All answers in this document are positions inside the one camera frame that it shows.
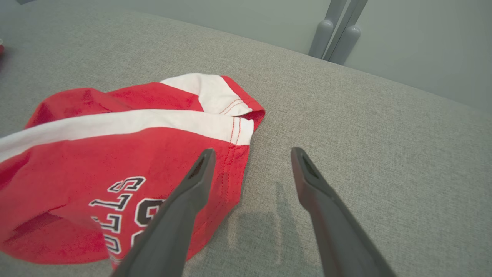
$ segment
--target gray wall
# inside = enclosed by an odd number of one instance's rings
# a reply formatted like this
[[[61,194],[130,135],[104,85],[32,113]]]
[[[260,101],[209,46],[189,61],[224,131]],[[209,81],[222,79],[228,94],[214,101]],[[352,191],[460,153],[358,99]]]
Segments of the gray wall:
[[[492,113],[492,1],[369,0],[345,66]]]
[[[20,6],[15,0],[0,0],[0,16],[12,12],[12,10]]]
[[[330,0],[104,0],[307,53]]]
[[[305,54],[330,4],[330,0],[101,1]],[[0,0],[0,16],[17,7],[15,0]],[[369,0],[357,22],[362,36],[345,65],[492,113],[491,13],[490,0]]]

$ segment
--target red object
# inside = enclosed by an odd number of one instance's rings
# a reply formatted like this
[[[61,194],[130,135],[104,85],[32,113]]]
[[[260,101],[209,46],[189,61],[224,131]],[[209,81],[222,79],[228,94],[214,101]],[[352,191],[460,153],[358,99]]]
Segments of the red object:
[[[0,139],[0,250],[41,264],[117,266],[200,153],[213,147],[210,197],[188,259],[239,202],[249,139],[264,109],[233,80],[188,74],[43,101]]]

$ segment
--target gray upholstery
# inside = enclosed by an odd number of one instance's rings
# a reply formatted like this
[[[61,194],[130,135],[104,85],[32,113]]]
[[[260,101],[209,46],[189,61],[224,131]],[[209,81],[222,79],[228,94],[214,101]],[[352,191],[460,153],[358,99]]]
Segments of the gray upholstery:
[[[490,276],[492,116],[250,39],[93,3],[37,0],[0,20],[0,135],[58,91],[191,72],[233,78],[267,111],[241,202],[185,276],[321,276],[289,153],[301,146],[402,277]],[[2,276],[108,276],[108,261]]]

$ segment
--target white fabric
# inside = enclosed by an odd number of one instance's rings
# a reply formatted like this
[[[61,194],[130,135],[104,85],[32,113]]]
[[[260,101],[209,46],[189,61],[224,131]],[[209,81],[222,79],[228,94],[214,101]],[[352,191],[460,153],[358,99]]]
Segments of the white fabric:
[[[240,117],[192,110],[131,110],[57,120],[0,138],[0,162],[40,144],[131,134],[154,127],[193,132],[235,145],[249,145],[253,135],[253,121]]]
[[[161,83],[198,95],[206,113],[238,116],[253,111],[219,75],[191,73],[165,79]]]

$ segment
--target gray fabric surface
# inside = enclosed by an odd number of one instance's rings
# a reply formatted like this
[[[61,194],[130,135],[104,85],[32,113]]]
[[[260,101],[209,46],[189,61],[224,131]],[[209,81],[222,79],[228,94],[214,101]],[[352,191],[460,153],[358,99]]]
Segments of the gray fabric surface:
[[[191,72],[233,78],[267,111],[241,202],[185,276],[321,276],[290,169],[303,147],[399,276],[490,276],[492,117],[383,78],[250,39],[82,1],[0,20],[0,136],[61,90],[111,91]],[[108,261],[2,276],[108,276]]]

